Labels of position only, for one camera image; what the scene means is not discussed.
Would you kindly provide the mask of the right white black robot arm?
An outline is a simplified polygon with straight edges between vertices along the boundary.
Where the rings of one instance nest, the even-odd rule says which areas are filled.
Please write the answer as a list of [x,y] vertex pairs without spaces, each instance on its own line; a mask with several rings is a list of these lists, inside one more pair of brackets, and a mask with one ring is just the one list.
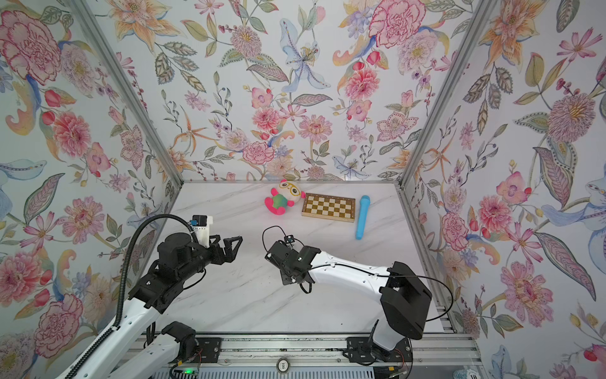
[[279,270],[284,285],[297,284],[307,294],[316,284],[333,285],[380,304],[383,314],[370,336],[370,351],[378,359],[385,360],[404,339],[423,338],[432,292],[408,265],[362,265],[312,246],[296,250],[293,241],[277,241],[265,254],[266,261]]

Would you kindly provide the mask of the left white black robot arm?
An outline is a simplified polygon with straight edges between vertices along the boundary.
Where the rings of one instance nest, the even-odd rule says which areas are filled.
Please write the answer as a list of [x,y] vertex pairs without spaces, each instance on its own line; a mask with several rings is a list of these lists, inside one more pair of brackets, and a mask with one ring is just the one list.
[[[131,290],[126,288],[137,240],[157,220],[175,220],[185,233],[169,235],[159,244],[159,257]],[[135,230],[122,264],[117,311],[113,322],[96,337],[80,357],[61,373],[62,378],[108,378],[131,344],[163,315],[173,301],[187,290],[186,282],[205,274],[209,265],[233,262],[243,243],[241,236],[211,235],[210,216],[195,215],[185,220],[172,214],[146,219]]]

